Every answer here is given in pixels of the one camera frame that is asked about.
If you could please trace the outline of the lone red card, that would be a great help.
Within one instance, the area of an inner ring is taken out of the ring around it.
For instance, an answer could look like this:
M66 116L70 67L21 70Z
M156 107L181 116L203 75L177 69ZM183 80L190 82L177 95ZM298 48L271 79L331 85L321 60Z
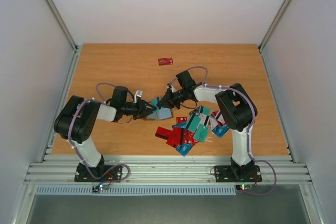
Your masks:
M159 66L167 66L173 64L173 58L159 58L158 65Z

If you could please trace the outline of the teal card bottom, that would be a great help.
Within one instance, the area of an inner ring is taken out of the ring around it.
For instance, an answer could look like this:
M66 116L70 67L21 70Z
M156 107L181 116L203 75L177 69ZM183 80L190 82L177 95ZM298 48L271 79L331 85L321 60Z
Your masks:
M185 126L185 129L189 130L191 132L195 132L197 130L197 127L198 127L200 121L201 121L201 118L199 118L198 116L193 115L188 120L188 122L187 122L187 124Z

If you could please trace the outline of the brown leather card holder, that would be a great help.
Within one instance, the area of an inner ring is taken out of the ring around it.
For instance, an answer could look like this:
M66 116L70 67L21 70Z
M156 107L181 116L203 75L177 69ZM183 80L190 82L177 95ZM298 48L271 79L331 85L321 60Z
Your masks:
M168 108L160 108L158 109L155 106L155 111L153 111L150 115L146 116L146 120L165 120L173 117L172 110Z

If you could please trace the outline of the blue card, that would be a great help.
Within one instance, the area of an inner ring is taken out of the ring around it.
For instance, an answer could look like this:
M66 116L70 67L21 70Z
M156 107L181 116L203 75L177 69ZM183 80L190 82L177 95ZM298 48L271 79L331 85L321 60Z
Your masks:
M194 146L192 144L182 144L176 148L176 151L185 157Z
M178 124L176 124L176 125L173 125L172 126L172 129L174 129L174 128L176 128L176 127L178 127L178 128L186 128L186 126L187 126L187 123L188 123L188 121L185 121L185 122L182 122L182 123L178 123Z
M212 132L219 138L223 137L225 133L229 130L229 127L224 124L222 126L217 125L212 129Z

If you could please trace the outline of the circuit board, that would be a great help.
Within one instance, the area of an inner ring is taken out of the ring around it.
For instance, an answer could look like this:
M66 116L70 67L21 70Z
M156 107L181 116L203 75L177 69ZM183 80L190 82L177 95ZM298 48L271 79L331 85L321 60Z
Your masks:
M92 193L101 193L109 189L109 185L100 184L97 186L92 186Z
M251 190L254 187L255 187L254 185L246 185L246 184L236 185L236 189L241 191Z

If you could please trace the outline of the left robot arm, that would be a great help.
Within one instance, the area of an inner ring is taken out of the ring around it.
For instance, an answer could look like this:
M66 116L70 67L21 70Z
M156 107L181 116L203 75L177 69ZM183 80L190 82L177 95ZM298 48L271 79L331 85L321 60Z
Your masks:
M68 141L79 157L79 169L94 181L102 180L108 172L92 139L96 121L118 123L123 116L143 119L156 110L141 99L141 90L133 95L126 87L113 87L112 97L103 102L73 95L54 122L54 131Z

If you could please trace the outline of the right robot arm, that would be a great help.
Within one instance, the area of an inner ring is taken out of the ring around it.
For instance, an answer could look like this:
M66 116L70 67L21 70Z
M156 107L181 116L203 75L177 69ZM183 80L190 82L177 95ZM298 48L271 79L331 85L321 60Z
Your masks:
M242 85L235 83L231 86L213 86L205 82L196 83L187 70L177 74L176 79L181 89L175 90L172 83L168 83L158 106L179 109L186 100L216 103L224 122L232 131L231 173L237 180L245 179L255 166L250 147L257 109Z

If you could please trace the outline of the blue card bottom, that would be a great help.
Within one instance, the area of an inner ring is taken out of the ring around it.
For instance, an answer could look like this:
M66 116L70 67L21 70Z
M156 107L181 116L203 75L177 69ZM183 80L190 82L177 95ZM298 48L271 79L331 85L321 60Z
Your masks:
M194 146L192 144L182 144L176 148L176 151L185 157Z

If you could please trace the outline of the aluminium frame rails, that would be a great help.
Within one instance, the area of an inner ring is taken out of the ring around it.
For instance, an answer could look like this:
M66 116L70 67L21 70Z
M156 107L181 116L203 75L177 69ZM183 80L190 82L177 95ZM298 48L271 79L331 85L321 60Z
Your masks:
M146 156L106 155L108 165L126 164L131 175L127 184L139 185L205 185L214 184L212 175L215 165L228 165L228 156ZM306 164L295 163L290 156L268 156L271 164L259 163L262 184L271 185L277 178L279 185L311 184ZM46 155L41 163L31 163L25 176L29 184L72 184L78 157L74 155Z

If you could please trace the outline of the right circuit board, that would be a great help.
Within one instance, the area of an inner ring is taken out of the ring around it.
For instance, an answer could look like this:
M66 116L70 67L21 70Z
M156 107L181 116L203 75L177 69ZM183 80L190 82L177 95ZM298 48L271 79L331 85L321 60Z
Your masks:
M241 191L251 190L254 187L255 187L254 185L246 185L246 184L236 185L236 189Z

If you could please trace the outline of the red card left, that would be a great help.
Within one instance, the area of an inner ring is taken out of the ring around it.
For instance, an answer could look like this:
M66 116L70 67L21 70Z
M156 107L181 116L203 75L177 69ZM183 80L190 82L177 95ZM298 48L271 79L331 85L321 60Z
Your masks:
M168 140L166 141L166 144L173 148L177 148L183 143L184 143L184 128L175 127L172 130L172 133L170 134Z

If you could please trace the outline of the teal card with stripe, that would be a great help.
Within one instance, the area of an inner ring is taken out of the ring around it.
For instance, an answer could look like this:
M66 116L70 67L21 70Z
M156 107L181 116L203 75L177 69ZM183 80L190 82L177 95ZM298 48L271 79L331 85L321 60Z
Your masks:
M159 105L160 100L161 100L160 97L156 97L156 98L154 98L154 99L151 101L151 104L152 104L157 110L159 110L159 109L161 108L160 105Z

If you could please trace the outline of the small red card top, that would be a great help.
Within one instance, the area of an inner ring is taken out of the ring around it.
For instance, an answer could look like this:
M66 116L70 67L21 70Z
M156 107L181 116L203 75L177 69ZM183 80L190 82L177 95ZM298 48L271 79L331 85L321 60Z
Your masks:
M186 116L178 116L176 118L176 123L180 124L180 123L186 122L187 120L188 120L188 118Z

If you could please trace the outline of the white card with stripe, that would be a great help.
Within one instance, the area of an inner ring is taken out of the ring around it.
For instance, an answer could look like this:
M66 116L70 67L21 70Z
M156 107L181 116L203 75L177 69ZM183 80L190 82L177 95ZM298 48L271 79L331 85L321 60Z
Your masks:
M220 110L211 113L211 117L214 118L219 126L225 126L223 115Z

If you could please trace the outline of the left frame post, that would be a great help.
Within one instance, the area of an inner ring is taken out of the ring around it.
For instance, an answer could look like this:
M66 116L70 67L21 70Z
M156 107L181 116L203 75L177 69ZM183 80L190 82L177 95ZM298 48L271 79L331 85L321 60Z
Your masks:
M73 39L72 35L70 34L70 31L68 27L66 26L60 12L58 11L58 8L56 7L55 3L53 0L45 0L47 3L47 6L49 7L51 13L55 17L60 29L62 30L63 34L65 35L69 45L71 46L72 50L74 52L77 51L78 45L75 43L75 40Z

